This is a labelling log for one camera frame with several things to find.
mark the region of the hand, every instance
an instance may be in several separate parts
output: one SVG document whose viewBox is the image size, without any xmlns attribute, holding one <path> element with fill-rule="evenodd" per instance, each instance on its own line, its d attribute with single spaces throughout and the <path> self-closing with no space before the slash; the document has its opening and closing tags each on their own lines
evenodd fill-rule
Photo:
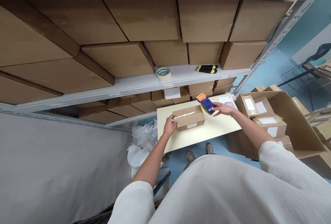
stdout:
<svg viewBox="0 0 331 224">
<path fill-rule="evenodd" d="M 174 123 L 172 123 L 172 118 L 174 118 L 174 117 L 175 117 L 175 115 L 172 114 L 171 116 L 169 116 L 167 118 L 167 120 L 165 122 L 163 134 L 165 134 L 167 137 L 170 137 L 177 128 L 178 121 L 175 121 Z"/>
<path fill-rule="evenodd" d="M 215 115 L 213 115 L 213 117 L 216 117 L 220 114 L 225 114 L 225 115 L 231 115 L 236 111 L 235 108 L 233 107 L 230 107 L 230 106 L 227 106 L 223 103 L 218 103 L 218 102 L 213 102 L 213 104 L 216 106 L 216 107 L 212 107 L 211 109 L 212 110 L 218 110 L 218 113 L 216 113 Z"/>
</svg>

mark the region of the sneaker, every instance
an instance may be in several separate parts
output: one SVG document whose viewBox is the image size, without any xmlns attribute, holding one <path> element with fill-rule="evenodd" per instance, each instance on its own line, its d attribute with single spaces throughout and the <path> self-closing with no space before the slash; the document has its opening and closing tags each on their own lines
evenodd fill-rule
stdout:
<svg viewBox="0 0 331 224">
<path fill-rule="evenodd" d="M 212 154 L 212 153 L 214 153 L 213 146 L 212 146 L 209 142 L 206 144 L 206 153 L 207 153 L 207 154 Z"/>
<path fill-rule="evenodd" d="M 195 158 L 194 157 L 194 154 L 191 151 L 187 151 L 186 152 L 186 159 L 187 159 L 187 161 L 190 161 L 190 160 L 192 160 L 194 158 Z"/>
</svg>

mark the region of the blue wall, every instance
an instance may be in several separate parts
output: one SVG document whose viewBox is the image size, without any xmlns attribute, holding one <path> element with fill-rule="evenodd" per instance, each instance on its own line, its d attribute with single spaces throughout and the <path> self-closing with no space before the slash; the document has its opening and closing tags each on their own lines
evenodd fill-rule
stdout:
<svg viewBox="0 0 331 224">
<path fill-rule="evenodd" d="M 277 48 L 292 58 L 330 23 L 331 0 L 315 0 Z"/>
</svg>

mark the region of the person's right hand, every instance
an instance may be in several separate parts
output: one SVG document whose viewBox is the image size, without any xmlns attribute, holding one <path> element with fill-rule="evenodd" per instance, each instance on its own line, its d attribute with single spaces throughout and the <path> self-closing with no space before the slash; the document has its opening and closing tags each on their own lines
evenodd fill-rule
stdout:
<svg viewBox="0 0 331 224">
<path fill-rule="evenodd" d="M 223 103 L 218 103 L 218 102 L 213 102 L 213 104 L 216 106 L 216 107 L 212 107 L 211 109 L 212 110 L 218 110 L 218 113 L 216 113 L 215 115 L 213 115 L 213 117 L 216 117 L 220 114 L 225 114 L 225 115 L 232 115 L 234 111 L 236 111 L 235 108 L 233 107 L 230 107 L 230 106 L 227 106 Z"/>
</svg>

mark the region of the white clothing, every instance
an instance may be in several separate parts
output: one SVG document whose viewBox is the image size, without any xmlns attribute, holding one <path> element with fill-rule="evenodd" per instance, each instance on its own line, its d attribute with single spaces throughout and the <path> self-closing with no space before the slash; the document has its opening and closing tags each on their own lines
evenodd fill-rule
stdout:
<svg viewBox="0 0 331 224">
<path fill-rule="evenodd" d="M 205 155 L 180 175 L 158 209 L 147 182 L 128 185 L 108 224 L 331 223 L 331 185 L 280 144 L 259 150 L 261 170 Z"/>
</svg>

